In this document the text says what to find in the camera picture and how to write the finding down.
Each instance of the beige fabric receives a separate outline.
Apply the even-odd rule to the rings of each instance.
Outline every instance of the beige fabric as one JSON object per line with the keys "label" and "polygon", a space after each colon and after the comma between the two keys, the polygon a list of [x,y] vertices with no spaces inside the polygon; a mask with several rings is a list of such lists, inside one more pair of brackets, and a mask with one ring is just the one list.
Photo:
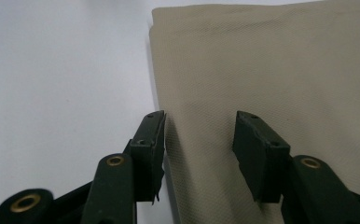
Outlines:
{"label": "beige fabric", "polygon": [[150,31],[183,223],[283,223],[231,151],[237,110],[360,193],[360,1],[158,8]]}

